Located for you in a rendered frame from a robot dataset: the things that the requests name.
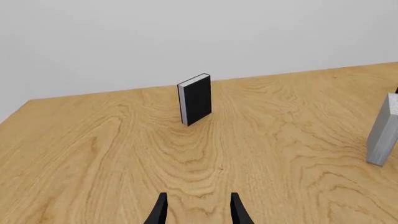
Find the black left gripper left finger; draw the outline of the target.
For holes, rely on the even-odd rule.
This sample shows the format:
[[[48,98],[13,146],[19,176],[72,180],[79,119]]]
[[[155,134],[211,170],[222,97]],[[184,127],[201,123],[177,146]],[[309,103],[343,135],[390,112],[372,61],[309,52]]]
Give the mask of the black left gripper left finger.
[[[165,224],[167,219],[167,193],[159,194],[158,199],[144,224]]]

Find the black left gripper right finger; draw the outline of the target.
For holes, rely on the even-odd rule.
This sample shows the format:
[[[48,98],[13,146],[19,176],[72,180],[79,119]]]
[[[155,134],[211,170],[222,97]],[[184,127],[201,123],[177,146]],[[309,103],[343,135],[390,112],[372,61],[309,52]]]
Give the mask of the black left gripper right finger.
[[[254,224],[237,192],[231,193],[230,210],[233,224]]]

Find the black book with white pages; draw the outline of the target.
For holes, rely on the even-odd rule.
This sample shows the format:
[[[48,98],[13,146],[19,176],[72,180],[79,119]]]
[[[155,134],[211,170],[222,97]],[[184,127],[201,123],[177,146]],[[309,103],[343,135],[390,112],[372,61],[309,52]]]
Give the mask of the black book with white pages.
[[[177,85],[181,121],[190,126],[212,112],[211,76],[200,74]]]

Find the grey book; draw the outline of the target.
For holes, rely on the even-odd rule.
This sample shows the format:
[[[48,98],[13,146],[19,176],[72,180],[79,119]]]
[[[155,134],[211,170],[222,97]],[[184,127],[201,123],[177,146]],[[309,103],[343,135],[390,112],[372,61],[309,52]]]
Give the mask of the grey book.
[[[383,166],[398,140],[398,94],[388,93],[367,139],[366,162]]]

